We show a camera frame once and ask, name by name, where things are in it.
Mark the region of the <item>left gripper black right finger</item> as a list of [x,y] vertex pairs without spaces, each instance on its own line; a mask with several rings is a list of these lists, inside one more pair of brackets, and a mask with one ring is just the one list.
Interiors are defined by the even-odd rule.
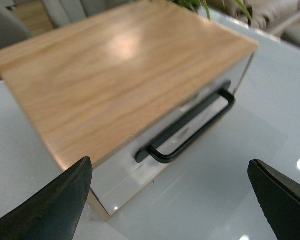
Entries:
[[278,240],[300,240],[300,184],[265,162],[254,159],[248,178]]

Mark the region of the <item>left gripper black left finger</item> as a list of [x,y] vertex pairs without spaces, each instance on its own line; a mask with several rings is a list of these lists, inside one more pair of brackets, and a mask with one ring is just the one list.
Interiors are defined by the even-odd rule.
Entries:
[[0,218],[0,240],[74,238],[93,176],[83,157],[23,204]]

